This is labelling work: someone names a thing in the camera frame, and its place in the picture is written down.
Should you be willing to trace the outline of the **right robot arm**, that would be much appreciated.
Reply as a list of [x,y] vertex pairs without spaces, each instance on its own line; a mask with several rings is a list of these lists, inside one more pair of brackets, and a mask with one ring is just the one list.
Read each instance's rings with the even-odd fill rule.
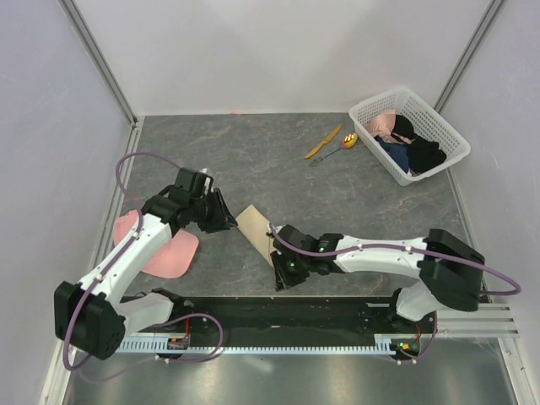
[[290,224],[270,226],[277,289],[303,283],[312,273],[383,273],[413,279],[398,288],[386,311],[388,326],[406,332],[443,309],[474,312],[480,303],[484,257],[443,229],[409,240],[366,240],[339,233],[318,238]]

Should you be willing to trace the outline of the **colourful spoon green handle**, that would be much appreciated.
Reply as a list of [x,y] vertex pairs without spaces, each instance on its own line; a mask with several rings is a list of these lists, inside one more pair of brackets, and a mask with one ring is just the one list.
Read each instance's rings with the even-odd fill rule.
[[342,139],[342,141],[340,143],[340,146],[338,148],[336,148],[335,150],[333,150],[332,152],[330,152],[330,153],[328,153],[326,155],[323,155],[322,157],[313,159],[310,162],[310,165],[311,166],[317,166],[322,161],[324,161],[325,159],[327,159],[331,155],[335,154],[336,152],[344,150],[344,149],[351,149],[358,142],[358,140],[359,140],[359,136],[358,136],[358,134],[356,132],[349,133],[348,135],[346,135]]

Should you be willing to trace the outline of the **yellow plastic knife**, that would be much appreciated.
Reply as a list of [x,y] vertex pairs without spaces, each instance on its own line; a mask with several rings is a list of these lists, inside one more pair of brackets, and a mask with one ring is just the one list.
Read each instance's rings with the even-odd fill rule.
[[329,144],[336,135],[341,131],[342,124],[337,125],[325,138],[323,138],[305,157],[304,159],[309,159],[315,156],[323,146]]

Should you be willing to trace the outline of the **beige cloth napkin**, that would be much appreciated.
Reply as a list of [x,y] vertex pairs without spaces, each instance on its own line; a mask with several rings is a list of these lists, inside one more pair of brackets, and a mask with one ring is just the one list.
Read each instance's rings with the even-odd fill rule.
[[273,239],[267,235],[269,221],[254,205],[244,209],[235,220],[239,231],[263,256],[266,262],[273,267],[271,254],[275,249],[273,248]]

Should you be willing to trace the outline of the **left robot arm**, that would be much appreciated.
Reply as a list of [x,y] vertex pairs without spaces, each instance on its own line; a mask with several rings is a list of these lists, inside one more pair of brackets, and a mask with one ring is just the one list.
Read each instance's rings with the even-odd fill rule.
[[167,294],[149,293],[123,301],[127,287],[151,257],[189,224],[206,233],[230,230],[237,223],[214,187],[213,177],[182,168],[175,182],[152,196],[108,256],[77,283],[54,292],[55,334],[97,359],[110,358],[123,338],[154,325],[178,331],[185,311]]

